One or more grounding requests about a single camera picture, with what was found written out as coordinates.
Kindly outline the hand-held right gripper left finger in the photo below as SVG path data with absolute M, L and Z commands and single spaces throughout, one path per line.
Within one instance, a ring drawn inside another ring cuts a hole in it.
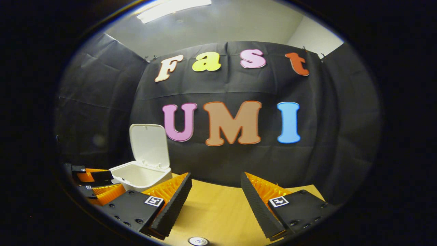
M 143 192 L 128 190 L 104 205 L 102 210 L 134 231 L 164 240 L 191 188 L 191 173 L 184 173 Z

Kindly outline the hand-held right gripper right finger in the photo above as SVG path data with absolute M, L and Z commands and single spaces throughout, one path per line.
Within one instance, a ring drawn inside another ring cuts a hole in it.
M 253 174 L 241 174 L 241 188 L 249 206 L 270 241 L 293 238 L 337 212 L 338 206 L 301 189 L 290 192 Z

